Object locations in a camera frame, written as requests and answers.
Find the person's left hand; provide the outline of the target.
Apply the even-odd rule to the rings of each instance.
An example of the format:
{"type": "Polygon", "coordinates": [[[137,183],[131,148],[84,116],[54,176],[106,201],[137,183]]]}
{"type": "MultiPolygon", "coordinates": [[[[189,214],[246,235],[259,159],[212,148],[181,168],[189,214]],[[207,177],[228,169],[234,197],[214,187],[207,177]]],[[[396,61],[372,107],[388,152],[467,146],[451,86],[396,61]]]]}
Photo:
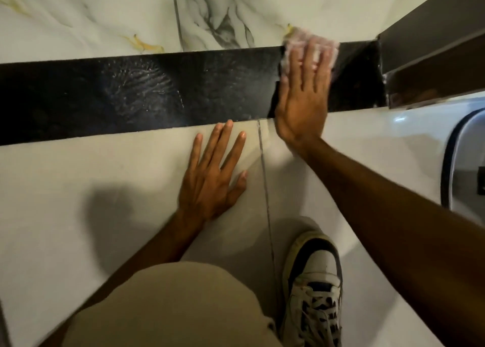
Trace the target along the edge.
{"type": "Polygon", "coordinates": [[[227,207],[227,192],[235,183],[231,180],[246,143],[246,133],[239,133],[227,156],[224,154],[220,167],[211,169],[211,143],[215,143],[218,130],[224,124],[215,125],[205,149],[201,149],[197,168],[188,171],[187,167],[185,172],[175,218],[187,226],[201,228],[231,208],[227,207]]]}

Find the white appliance with dark rim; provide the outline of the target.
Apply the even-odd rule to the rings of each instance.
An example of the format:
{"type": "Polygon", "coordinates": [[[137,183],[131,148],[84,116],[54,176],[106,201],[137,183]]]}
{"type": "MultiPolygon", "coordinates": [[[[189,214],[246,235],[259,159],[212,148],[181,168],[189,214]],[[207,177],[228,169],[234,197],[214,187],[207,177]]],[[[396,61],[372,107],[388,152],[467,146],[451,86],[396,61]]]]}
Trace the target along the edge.
{"type": "Polygon", "coordinates": [[[444,152],[441,205],[485,227],[485,108],[462,118],[444,152]]]}

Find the white and navy sneaker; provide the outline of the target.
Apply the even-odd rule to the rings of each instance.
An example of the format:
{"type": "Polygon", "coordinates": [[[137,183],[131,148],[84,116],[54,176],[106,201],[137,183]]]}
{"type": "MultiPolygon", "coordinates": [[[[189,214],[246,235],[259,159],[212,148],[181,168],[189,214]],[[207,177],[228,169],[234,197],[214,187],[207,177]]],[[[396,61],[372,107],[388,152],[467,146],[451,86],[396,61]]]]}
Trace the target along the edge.
{"type": "Polygon", "coordinates": [[[283,268],[284,347],[341,347],[342,267],[329,237],[307,231],[290,247],[283,268]]]}

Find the beige trousers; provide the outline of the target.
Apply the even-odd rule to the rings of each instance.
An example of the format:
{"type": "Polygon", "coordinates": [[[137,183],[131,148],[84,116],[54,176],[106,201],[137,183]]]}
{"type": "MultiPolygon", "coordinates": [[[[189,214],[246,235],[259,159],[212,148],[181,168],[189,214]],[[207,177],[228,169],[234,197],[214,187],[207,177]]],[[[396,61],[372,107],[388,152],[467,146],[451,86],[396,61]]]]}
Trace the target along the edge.
{"type": "Polygon", "coordinates": [[[62,347],[283,347],[247,286],[215,265],[134,274],[72,320],[62,347]]]}

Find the person's right hand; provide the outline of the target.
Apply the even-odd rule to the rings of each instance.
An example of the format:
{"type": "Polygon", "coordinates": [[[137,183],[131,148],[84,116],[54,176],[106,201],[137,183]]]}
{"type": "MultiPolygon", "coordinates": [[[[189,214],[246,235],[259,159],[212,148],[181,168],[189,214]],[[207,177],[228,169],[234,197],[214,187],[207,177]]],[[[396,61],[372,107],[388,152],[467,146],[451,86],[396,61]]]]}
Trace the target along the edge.
{"type": "Polygon", "coordinates": [[[305,93],[302,91],[302,66],[299,65],[298,54],[296,49],[290,54],[288,116],[282,121],[275,121],[275,126],[278,136],[288,147],[307,159],[308,153],[315,150],[322,141],[328,114],[332,68],[329,66],[330,54],[326,50],[321,54],[316,69],[315,90],[305,93]]]}

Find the dark brown cabinet panel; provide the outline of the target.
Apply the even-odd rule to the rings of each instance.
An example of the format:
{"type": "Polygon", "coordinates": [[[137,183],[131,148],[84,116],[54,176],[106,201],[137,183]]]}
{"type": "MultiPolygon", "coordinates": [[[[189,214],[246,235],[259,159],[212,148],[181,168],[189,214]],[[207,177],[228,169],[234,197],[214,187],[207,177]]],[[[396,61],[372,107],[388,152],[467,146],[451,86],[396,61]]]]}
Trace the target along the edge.
{"type": "Polygon", "coordinates": [[[391,109],[485,92],[485,0],[427,0],[378,40],[391,109]]]}

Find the person's right forearm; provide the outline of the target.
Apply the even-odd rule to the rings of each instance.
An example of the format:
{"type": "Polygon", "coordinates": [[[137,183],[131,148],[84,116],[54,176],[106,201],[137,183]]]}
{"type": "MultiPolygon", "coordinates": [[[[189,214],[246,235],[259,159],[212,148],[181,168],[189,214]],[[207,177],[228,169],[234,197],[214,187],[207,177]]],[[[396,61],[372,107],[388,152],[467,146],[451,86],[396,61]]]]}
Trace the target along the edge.
{"type": "Polygon", "coordinates": [[[485,229],[384,178],[318,136],[288,145],[369,256],[446,347],[485,347],[485,229]]]}

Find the black skirting strip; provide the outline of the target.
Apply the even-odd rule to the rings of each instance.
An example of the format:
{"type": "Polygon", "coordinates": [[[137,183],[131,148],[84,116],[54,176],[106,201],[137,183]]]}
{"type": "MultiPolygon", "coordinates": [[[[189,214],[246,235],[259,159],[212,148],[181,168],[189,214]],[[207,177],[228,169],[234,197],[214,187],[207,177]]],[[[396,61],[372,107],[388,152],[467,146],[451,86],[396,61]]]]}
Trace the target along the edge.
{"type": "Polygon", "coordinates": [[[282,46],[0,64],[0,146],[271,118],[282,46]]]}

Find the pink cleaning cloth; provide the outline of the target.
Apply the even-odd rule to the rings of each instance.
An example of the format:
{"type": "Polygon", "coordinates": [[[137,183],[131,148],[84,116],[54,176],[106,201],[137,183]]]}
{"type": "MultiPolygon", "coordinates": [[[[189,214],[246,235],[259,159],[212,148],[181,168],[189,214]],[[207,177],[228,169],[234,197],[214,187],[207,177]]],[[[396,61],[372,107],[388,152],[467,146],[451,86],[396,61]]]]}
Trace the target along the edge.
{"type": "Polygon", "coordinates": [[[334,40],[322,37],[322,36],[317,36],[312,34],[311,32],[296,27],[292,25],[288,25],[287,33],[283,38],[283,47],[284,47],[284,52],[283,52],[283,57],[280,62],[280,75],[281,76],[288,76],[290,72],[290,54],[293,49],[296,49],[299,54],[298,54],[298,61],[299,65],[301,66],[304,58],[305,58],[305,53],[307,49],[307,45],[311,41],[311,39],[316,39],[316,44],[314,46],[314,53],[313,53],[313,64],[312,68],[313,70],[316,70],[318,68],[320,59],[321,59],[321,54],[323,54],[326,50],[329,51],[330,54],[330,62],[329,66],[330,68],[333,68],[336,59],[338,56],[339,52],[339,46],[340,44],[334,40]]]}

